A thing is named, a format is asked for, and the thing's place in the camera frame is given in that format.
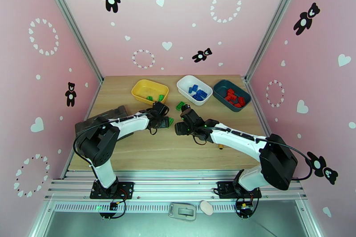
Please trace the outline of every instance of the wooden surface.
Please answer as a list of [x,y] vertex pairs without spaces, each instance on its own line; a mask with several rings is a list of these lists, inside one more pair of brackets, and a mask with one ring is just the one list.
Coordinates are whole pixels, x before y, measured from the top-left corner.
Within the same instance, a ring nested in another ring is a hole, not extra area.
[[[233,112],[221,104],[215,97],[202,106],[196,106],[178,93],[176,83],[182,76],[107,76],[94,103],[90,117],[120,105],[127,113],[134,114],[150,107],[134,99],[131,89],[140,79],[153,80],[168,86],[170,92],[165,104],[170,108],[169,117],[174,124],[182,121],[180,111],[175,107],[180,101],[186,102],[204,120],[214,119],[221,123],[255,135],[263,135],[261,125],[250,103],[241,112]],[[221,79],[227,79],[244,88],[240,76],[197,76],[201,81],[213,87]],[[132,136],[117,142],[111,162],[114,170],[174,170],[174,169],[243,169],[258,164],[244,153],[225,147],[220,150],[217,144],[207,143],[200,146],[192,136],[177,136],[174,124],[168,129],[159,129],[152,136],[148,130],[137,131]],[[86,170],[88,163],[74,155],[70,170]]]

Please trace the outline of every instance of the pink wall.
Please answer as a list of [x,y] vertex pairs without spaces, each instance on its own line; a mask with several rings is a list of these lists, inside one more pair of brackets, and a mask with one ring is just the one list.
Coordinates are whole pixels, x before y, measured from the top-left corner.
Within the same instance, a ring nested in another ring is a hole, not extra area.
[[[0,235],[18,237],[28,235],[44,191],[60,176],[98,80],[54,0],[0,0],[0,7]],[[68,82],[74,107],[66,105]]]
[[[297,36],[293,26],[314,2],[320,13]],[[272,132],[305,153],[323,156],[327,167],[338,173],[334,185],[325,169],[322,177],[313,173],[303,182],[329,237],[355,235],[355,12],[355,0],[292,0],[252,78]],[[296,175],[306,173],[300,158]]]
[[[113,76],[243,75],[280,0],[120,0],[117,13],[105,0],[66,1],[100,71]],[[212,55],[193,62],[207,48]]]

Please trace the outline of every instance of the yellow bowl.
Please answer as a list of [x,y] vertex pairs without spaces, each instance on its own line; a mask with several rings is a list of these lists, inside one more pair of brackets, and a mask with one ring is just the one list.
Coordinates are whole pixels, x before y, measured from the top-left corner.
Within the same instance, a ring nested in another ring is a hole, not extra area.
[[[131,94],[136,100],[150,105],[153,105],[154,102],[158,101],[161,94],[164,95],[164,98],[161,101],[164,103],[167,99],[168,92],[169,89],[167,86],[147,79],[139,80],[131,90]],[[151,96],[153,101],[146,99],[148,96]]]

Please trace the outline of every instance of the green toy block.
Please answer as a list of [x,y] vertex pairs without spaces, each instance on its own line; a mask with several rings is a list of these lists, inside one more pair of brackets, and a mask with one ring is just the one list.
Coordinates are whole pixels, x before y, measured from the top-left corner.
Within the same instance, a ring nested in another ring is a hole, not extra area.
[[168,126],[168,128],[173,124],[174,119],[170,117],[170,125]]
[[179,104],[175,107],[176,110],[181,110],[182,109],[182,106],[184,106],[185,103],[180,101]]

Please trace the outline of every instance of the white bowl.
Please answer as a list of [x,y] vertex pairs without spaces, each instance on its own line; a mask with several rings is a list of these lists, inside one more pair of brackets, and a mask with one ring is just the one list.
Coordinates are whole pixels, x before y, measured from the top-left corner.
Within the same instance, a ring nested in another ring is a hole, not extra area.
[[[193,85],[198,85],[198,90],[203,90],[207,93],[207,97],[203,101],[196,101],[192,96],[195,94],[195,92],[192,92],[189,94],[189,87],[192,87]],[[210,88],[208,85],[206,85],[204,82],[199,80],[198,78],[194,76],[184,76],[182,77],[178,82],[177,82],[177,88],[180,94],[182,94],[186,99],[188,99],[190,102],[192,102],[195,105],[203,105],[205,104],[206,101],[210,98],[210,96],[213,94],[212,88]]]

